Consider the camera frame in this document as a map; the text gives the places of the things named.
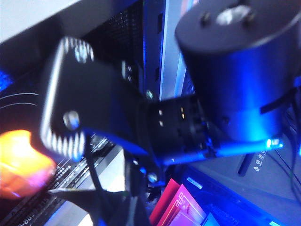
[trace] bolt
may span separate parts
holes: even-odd
[[[66,112],[63,121],[69,130],[76,130],[79,127],[79,114],[76,111]]]
[[[147,179],[151,182],[151,183],[155,183],[158,181],[158,177],[155,173],[149,173],[147,175]]]
[[[154,95],[150,90],[146,91],[146,98],[148,98],[149,100],[152,100],[154,98]]]
[[[209,12],[204,13],[201,16],[200,22],[203,27],[207,26],[210,23],[210,13]]]

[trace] black cable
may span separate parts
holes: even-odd
[[[285,170],[284,166],[273,155],[267,152],[267,156],[270,157],[284,171],[284,173],[288,176],[288,178],[290,178],[289,172]],[[301,189],[299,189],[296,184],[295,184],[295,188],[298,190],[298,192],[301,193]]]
[[[293,183],[293,175],[294,175],[294,170],[295,170],[295,165],[296,165],[297,152],[299,152],[300,146],[301,146],[301,136],[300,136],[300,133],[301,133],[300,118],[301,117],[300,117],[300,112],[299,112],[297,102],[295,99],[293,99],[293,101],[292,101],[292,106],[293,106],[293,111],[295,114],[295,121],[296,121],[296,128],[297,128],[297,140],[296,140],[296,142],[294,142],[294,138],[289,136],[289,139],[290,139],[291,145],[292,145],[292,152],[293,152],[292,167],[290,170],[290,183],[291,183],[291,190],[292,190],[296,200],[301,205],[301,200],[298,197],[298,194],[296,193],[294,183]]]
[[[286,165],[286,167],[289,170],[292,170],[292,168],[287,164],[287,162],[285,161],[285,159],[282,157],[282,155],[279,153],[279,151],[277,149],[275,149],[275,152],[277,153],[277,155],[279,156],[279,158],[283,161],[283,163]],[[295,173],[293,175],[296,178],[296,180],[298,181],[298,183],[301,185],[301,181],[299,180],[299,178],[297,177],[297,175]]]
[[[103,215],[109,216],[110,214],[113,213],[113,207],[111,206],[111,204],[103,190],[103,187],[100,184],[100,181],[98,179],[98,175],[97,175],[96,169],[94,167],[93,156],[91,153],[90,141],[91,141],[90,138],[87,137],[86,147],[85,147],[85,157],[86,157],[87,165],[89,167],[90,175],[91,175],[93,184],[95,186],[97,196],[99,198],[100,206],[102,207],[101,211],[104,212]]]

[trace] blue led light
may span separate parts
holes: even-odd
[[[12,78],[3,71],[0,71],[0,91],[5,90],[11,84],[13,84]]]
[[[283,148],[283,143],[280,139],[268,139],[267,140],[267,149],[276,149],[276,148]]]
[[[142,172],[143,174],[146,174],[146,169],[144,167],[141,167],[140,172]]]
[[[277,223],[274,222],[274,221],[271,221],[269,225],[271,225],[271,226],[281,226],[281,225],[277,224]]]
[[[271,148],[271,145],[272,145],[272,140],[271,140],[271,139],[268,139],[268,140],[267,140],[267,148],[270,149],[270,148]]]

